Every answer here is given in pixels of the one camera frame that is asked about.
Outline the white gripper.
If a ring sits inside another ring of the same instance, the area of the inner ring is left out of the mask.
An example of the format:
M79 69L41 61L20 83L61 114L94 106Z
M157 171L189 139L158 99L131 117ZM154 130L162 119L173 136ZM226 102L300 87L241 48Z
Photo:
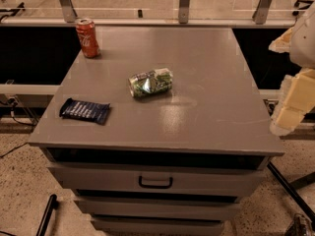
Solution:
M292 63L306 67L295 76L284 76L279 102L271 117L270 131L276 136L286 136L315 107L315 4L304 12L293 28L273 40L269 50L289 52Z

